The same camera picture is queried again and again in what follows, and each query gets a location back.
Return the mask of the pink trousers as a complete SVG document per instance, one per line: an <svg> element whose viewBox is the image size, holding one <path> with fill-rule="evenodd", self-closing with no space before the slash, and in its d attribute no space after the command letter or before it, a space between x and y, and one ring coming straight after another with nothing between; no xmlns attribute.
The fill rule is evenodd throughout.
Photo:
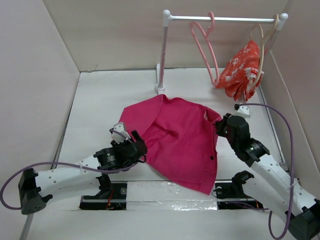
<svg viewBox="0 0 320 240"><path fill-rule="evenodd" d="M147 163L168 180L209 195L218 172L221 115L207 106L161 94L123 109L120 121L147 146Z"/></svg>

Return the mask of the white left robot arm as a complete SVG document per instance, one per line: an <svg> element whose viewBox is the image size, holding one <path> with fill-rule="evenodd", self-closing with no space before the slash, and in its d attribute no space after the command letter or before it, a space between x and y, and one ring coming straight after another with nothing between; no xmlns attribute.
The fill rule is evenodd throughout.
<svg viewBox="0 0 320 240"><path fill-rule="evenodd" d="M47 204L78 196L109 198L114 191L109 175L146 162L148 152L136 130L131 134L115 130L111 133L120 139L113 139L111 147L77 163L61 162L60 167L46 171L35 171L32 167L23 170L18 183L21 213L34 214Z"/></svg>

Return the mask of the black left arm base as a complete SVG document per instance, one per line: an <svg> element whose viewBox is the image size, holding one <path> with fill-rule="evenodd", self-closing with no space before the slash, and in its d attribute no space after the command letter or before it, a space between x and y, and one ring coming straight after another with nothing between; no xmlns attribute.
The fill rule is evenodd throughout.
<svg viewBox="0 0 320 240"><path fill-rule="evenodd" d="M79 208L86 211L124 211L127 209L127 181L110 181L96 195L84 195Z"/></svg>

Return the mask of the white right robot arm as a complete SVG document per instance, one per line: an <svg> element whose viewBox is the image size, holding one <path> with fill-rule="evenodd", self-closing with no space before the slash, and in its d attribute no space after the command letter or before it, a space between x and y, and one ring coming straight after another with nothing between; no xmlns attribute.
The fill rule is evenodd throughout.
<svg viewBox="0 0 320 240"><path fill-rule="evenodd" d="M297 240L311 240L320 233L320 201L300 186L274 159L270 151L250 135L249 124L227 113L215 123L216 133L227 139L235 155L253 172L238 172L231 191L260 202L283 220Z"/></svg>

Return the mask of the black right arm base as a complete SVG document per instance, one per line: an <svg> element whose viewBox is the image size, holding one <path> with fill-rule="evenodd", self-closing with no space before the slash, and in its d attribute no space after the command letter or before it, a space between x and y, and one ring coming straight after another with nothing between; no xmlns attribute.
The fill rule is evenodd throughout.
<svg viewBox="0 0 320 240"><path fill-rule="evenodd" d="M265 211L263 204L246 195L243 185L254 178L252 173L244 170L235 174L231 180L217 181L211 195L217 199L219 210L260 210Z"/></svg>

